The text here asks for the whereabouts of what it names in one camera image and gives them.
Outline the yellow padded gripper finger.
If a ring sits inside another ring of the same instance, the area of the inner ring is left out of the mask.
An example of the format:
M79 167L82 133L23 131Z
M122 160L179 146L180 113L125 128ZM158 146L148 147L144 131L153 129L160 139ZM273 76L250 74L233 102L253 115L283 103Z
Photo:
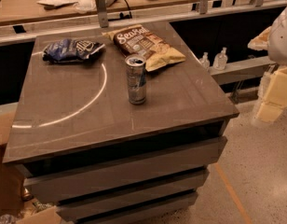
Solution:
M261 34L253 38L247 47L253 50L267 50L270 30L271 27L267 27Z
M287 66L273 74L265 72L258 99L253 107L252 125L266 127L276 121L287 107Z

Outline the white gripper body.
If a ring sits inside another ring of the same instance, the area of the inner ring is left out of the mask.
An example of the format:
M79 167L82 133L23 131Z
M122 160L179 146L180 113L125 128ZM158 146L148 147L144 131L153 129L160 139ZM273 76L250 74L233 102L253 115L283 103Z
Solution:
M273 21L268 37L269 59L287 65L287 7Z

